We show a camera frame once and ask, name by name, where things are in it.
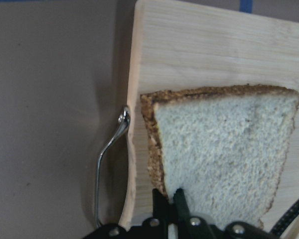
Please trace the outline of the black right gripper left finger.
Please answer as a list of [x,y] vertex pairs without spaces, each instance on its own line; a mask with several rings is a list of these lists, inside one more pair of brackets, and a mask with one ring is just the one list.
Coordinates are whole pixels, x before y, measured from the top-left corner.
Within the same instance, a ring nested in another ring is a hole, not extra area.
[[158,189],[152,190],[151,227],[157,231],[155,239],[175,239],[174,208]]

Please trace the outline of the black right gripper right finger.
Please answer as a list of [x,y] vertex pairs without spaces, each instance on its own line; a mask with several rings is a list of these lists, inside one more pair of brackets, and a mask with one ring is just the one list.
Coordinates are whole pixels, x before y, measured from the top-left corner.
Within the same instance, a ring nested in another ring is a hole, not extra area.
[[179,239],[215,239],[216,236],[202,217],[192,215],[182,189],[177,189],[173,197],[177,212],[177,233]]

